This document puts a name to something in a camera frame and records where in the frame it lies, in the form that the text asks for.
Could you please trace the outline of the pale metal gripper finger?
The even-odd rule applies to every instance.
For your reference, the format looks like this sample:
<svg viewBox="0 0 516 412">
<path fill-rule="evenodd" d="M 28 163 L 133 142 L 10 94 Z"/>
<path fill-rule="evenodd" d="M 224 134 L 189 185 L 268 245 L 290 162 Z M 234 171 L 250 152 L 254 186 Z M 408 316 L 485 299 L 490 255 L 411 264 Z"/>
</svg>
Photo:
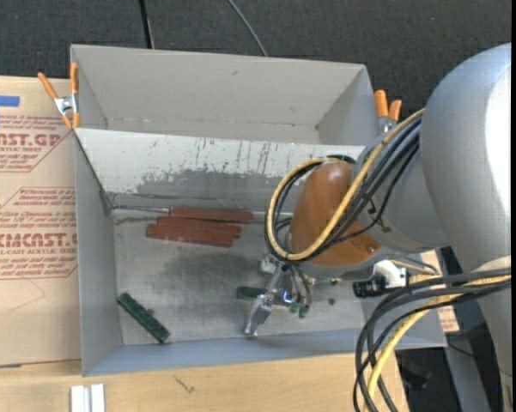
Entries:
<svg viewBox="0 0 516 412">
<path fill-rule="evenodd" d="M 266 301 L 257 301 L 252 306 L 252 336 L 258 334 L 258 328 L 265 323 L 274 310 L 274 305 Z"/>
<path fill-rule="evenodd" d="M 257 297 L 253 303 L 246 321 L 244 333 L 247 336 L 256 336 L 258 327 L 267 319 L 267 306 L 263 295 Z"/>
</svg>

